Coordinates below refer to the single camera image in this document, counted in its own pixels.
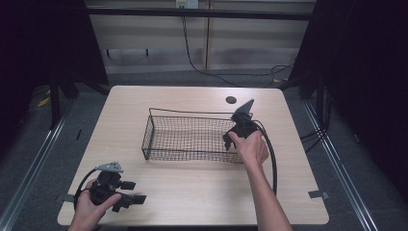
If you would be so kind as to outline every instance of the table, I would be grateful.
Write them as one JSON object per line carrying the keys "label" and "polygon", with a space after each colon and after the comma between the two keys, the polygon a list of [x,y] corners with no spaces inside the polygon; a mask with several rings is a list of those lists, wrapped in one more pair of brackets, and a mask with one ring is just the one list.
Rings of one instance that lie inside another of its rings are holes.
{"label": "table", "polygon": [[[226,97],[237,98],[228,104]],[[260,120],[275,151],[277,197],[291,224],[324,224],[328,215],[281,90],[198,87],[114,87],[98,119],[69,189],[74,194],[95,166],[119,161],[122,180],[137,183],[146,194],[143,205],[108,211],[102,225],[256,225],[255,209],[243,165],[215,161],[145,161],[141,152],[149,108],[231,112],[255,100],[253,118]],[[271,183],[270,159],[264,169]],[[89,179],[96,178],[98,171]],[[58,222],[68,225],[73,206],[65,202]]]}

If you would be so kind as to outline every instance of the wire basket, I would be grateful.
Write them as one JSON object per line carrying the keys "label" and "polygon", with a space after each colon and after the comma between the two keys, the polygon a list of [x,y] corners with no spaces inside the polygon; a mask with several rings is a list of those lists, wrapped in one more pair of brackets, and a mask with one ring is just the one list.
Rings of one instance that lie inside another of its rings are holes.
{"label": "wire basket", "polygon": [[[153,115],[153,112],[159,111],[166,112],[166,115]],[[163,109],[149,109],[149,113],[141,148],[145,160],[242,163],[234,148],[226,151],[222,138],[234,127],[235,122],[231,119],[202,116],[226,113]]]}

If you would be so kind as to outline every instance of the electrical outlet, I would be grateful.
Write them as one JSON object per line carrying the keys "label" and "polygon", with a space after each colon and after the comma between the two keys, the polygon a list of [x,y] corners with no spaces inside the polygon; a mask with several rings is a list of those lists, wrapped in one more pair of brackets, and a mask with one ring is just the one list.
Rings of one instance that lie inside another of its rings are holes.
{"label": "electrical outlet", "polygon": [[198,9],[198,0],[187,0],[188,9]]}
{"label": "electrical outlet", "polygon": [[186,9],[187,8],[187,0],[176,0],[176,8],[177,9]]}

